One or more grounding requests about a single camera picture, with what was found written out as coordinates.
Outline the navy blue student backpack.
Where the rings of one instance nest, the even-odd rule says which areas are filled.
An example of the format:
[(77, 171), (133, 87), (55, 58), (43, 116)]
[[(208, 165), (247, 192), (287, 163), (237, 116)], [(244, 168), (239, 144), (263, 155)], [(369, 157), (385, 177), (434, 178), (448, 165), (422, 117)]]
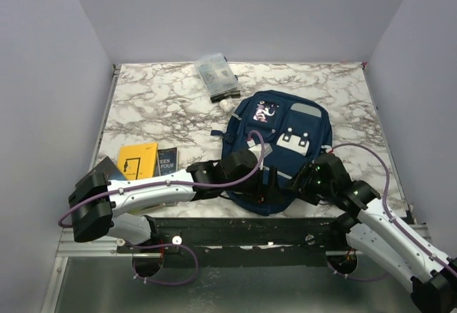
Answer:
[[(267, 123), (253, 120), (257, 103), (278, 104), (276, 115)], [(228, 197), (241, 208), (268, 216), (284, 211), (294, 200), (285, 186), (299, 169), (332, 146), (333, 132), (328, 112), (314, 101), (282, 91), (258, 91), (244, 99), (232, 113), (225, 131), (213, 130), (212, 136), (222, 138), (221, 156), (247, 147), (248, 133), (258, 131), (273, 151), (263, 161), (265, 171), (276, 167), (284, 202), (256, 204), (245, 202), (242, 194), (229, 192)]]

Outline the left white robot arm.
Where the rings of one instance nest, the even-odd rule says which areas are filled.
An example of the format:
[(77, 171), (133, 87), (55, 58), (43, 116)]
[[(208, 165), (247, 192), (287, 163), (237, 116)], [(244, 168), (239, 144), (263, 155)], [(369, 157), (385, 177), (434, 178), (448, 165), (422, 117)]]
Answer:
[(151, 252), (158, 234), (146, 217), (134, 212), (160, 204), (192, 202), (239, 194), (252, 204), (283, 204), (277, 170), (261, 168), (259, 146), (236, 151), (220, 160), (197, 162), (172, 174), (137, 180), (107, 179), (101, 172), (86, 175), (69, 197), (74, 241), (92, 242), (111, 236)]

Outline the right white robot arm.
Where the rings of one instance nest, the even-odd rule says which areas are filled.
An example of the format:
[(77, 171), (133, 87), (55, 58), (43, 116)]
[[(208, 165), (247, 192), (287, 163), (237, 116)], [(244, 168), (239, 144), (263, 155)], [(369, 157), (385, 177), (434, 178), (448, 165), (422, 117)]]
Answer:
[(370, 257), (407, 289), (421, 312), (456, 308), (456, 259), (433, 246), (365, 181), (354, 181), (342, 161), (322, 154), (301, 167), (288, 188), (308, 203), (328, 199), (344, 213), (328, 233), (330, 245)]

